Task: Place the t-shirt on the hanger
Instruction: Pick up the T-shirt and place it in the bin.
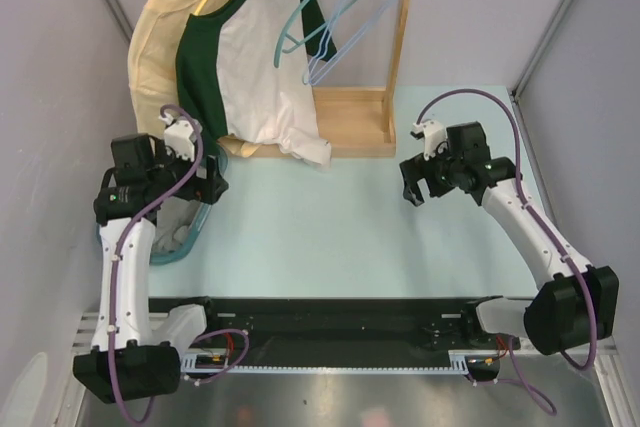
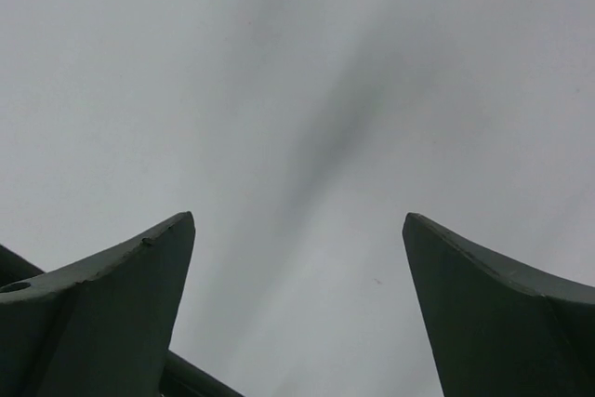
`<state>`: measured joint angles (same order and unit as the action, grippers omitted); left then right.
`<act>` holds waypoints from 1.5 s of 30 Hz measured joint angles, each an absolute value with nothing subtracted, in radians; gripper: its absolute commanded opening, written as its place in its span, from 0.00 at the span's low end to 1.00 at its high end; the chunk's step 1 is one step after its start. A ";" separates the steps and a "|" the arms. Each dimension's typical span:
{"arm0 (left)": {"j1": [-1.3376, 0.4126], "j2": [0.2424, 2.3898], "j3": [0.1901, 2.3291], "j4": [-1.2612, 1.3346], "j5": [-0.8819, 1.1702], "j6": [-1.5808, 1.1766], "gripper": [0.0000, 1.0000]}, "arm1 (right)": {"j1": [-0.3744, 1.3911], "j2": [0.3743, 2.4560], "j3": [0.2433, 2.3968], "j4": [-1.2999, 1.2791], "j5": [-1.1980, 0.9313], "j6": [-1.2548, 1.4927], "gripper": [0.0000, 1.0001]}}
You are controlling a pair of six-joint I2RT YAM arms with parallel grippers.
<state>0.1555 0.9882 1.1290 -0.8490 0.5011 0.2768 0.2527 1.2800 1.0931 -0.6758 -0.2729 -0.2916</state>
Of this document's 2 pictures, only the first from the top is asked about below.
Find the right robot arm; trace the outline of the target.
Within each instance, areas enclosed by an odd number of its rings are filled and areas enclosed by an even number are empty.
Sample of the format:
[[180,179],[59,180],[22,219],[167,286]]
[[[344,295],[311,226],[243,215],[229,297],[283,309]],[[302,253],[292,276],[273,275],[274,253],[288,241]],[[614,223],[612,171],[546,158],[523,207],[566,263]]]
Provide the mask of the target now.
[[497,334],[528,339],[544,355],[596,343],[611,336],[619,279],[608,266],[596,268],[550,224],[525,190],[508,157],[493,157],[478,122],[446,127],[416,123],[411,135],[423,150],[400,165],[403,196],[414,206],[426,195],[453,190],[471,196],[507,234],[537,287],[532,300],[486,297],[470,303],[461,323],[463,340],[484,348]]

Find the grey t-shirt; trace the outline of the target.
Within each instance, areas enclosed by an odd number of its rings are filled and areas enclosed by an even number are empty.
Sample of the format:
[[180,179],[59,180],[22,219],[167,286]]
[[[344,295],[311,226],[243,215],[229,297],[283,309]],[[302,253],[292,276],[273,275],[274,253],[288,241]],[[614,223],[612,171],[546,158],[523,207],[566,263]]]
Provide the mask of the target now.
[[187,239],[198,209],[197,201],[166,200],[157,213],[152,253],[165,255],[179,250]]

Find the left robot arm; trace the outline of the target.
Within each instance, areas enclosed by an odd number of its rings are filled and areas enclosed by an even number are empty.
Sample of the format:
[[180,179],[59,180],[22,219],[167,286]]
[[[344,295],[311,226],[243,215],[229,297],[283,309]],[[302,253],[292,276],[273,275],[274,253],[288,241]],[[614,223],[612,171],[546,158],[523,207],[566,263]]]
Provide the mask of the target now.
[[227,189],[215,161],[203,164],[202,139],[135,134],[112,140],[113,165],[104,174],[93,209],[101,241],[102,284],[98,321],[74,377],[105,404],[176,391],[181,360],[195,342],[207,347],[220,321],[199,304],[173,308],[152,328],[149,272],[161,205],[171,197],[212,205]]

